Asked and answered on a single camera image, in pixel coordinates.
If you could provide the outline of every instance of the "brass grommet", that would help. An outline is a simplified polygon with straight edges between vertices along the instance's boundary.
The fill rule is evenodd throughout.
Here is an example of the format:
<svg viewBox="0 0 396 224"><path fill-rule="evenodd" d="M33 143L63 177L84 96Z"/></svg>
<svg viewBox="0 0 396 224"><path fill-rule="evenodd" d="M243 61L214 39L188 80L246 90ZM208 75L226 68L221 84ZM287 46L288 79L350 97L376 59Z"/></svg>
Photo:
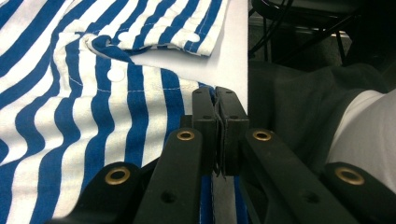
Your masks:
<svg viewBox="0 0 396 224"><path fill-rule="evenodd" d="M115 173L122 173L123 176L120 178L113 178ZM131 172L125 166L115 167L107 173L105 181L109 185L119 185L125 182L129 176L131 176Z"/></svg>
<svg viewBox="0 0 396 224"><path fill-rule="evenodd" d="M190 141L195 137L194 133L188 131L182 131L177 134L177 138L181 141Z"/></svg>
<svg viewBox="0 0 396 224"><path fill-rule="evenodd" d="M265 131L256 131L253 133L253 137L259 141L269 141L272 138L272 135Z"/></svg>
<svg viewBox="0 0 396 224"><path fill-rule="evenodd" d="M338 167L335 169L335 174L338 178L342 179L344 182L347 182L351 185L362 185L364 184L364 178L358 172L347 168L347 167Z"/></svg>

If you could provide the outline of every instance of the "striped fabric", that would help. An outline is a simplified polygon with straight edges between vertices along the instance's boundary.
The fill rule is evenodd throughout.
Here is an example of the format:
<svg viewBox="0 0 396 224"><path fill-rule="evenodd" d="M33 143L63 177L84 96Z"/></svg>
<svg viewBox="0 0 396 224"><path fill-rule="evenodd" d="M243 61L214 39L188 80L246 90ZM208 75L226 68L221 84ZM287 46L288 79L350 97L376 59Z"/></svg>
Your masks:
<svg viewBox="0 0 396 224"><path fill-rule="evenodd" d="M0 223L65 216L105 165L157 158L203 84L130 56L147 49L210 55L226 5L1 1Z"/></svg>

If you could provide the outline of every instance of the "black cable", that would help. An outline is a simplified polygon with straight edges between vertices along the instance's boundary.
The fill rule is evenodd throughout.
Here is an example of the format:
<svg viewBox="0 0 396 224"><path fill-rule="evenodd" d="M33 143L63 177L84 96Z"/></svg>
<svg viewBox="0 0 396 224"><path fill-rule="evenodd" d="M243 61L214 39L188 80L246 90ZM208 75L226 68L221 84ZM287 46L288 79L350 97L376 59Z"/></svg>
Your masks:
<svg viewBox="0 0 396 224"><path fill-rule="evenodd" d="M293 3L293 0L288 0L285 9L282 11L280 15L280 18L278 20L273 20L271 22L270 27L268 28L268 32L267 35L264 35L259 42L248 52L248 58L250 59L253 54L260 48L262 48L262 46L264 44L266 44L268 42L268 40L274 35L275 31L278 29L278 27L280 26L280 24L282 23L282 21L285 19L286 14L288 13L291 4ZM281 5L279 8L283 8L285 4L285 0L282 1Z"/></svg>

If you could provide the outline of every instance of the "screw hole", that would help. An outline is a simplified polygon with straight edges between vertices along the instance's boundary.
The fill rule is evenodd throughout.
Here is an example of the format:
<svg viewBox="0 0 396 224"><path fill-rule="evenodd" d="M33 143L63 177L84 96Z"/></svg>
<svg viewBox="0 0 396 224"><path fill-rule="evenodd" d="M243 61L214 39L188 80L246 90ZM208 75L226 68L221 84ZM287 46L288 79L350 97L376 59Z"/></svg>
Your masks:
<svg viewBox="0 0 396 224"><path fill-rule="evenodd" d="M119 185L125 182L130 175L131 172L125 166L116 167L107 173L105 181L108 185Z"/></svg>
<svg viewBox="0 0 396 224"><path fill-rule="evenodd" d="M306 201L307 203L320 203L320 198L319 196L309 190L303 190L300 193L300 196L303 198L304 201Z"/></svg>
<svg viewBox="0 0 396 224"><path fill-rule="evenodd" d="M194 138L194 133L192 133L192 132L187 132L187 131L185 131L185 132L180 132L180 133L177 134L177 138L180 139L180 140L182 140L182 141L189 141L189 140L191 140L192 138Z"/></svg>
<svg viewBox="0 0 396 224"><path fill-rule="evenodd" d="M271 139L271 134L265 131L257 131L253 133L253 137L259 141L269 141Z"/></svg>
<svg viewBox="0 0 396 224"><path fill-rule="evenodd" d="M174 192L166 190L161 194L161 200L164 203L174 203L177 200L177 196Z"/></svg>
<svg viewBox="0 0 396 224"><path fill-rule="evenodd" d="M338 167L335 169L335 174L343 180L351 185L362 185L364 184L364 178L358 172L349 169L347 167Z"/></svg>

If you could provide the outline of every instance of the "white table surface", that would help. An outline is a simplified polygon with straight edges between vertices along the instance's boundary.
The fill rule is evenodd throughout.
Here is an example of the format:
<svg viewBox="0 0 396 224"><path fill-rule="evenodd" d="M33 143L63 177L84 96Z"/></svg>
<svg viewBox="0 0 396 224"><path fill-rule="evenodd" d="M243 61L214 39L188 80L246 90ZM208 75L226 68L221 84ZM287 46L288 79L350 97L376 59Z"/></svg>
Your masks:
<svg viewBox="0 0 396 224"><path fill-rule="evenodd" d="M248 111L248 1L229 0L225 21L210 57L178 50L149 50L133 56L133 61L235 91Z"/></svg>

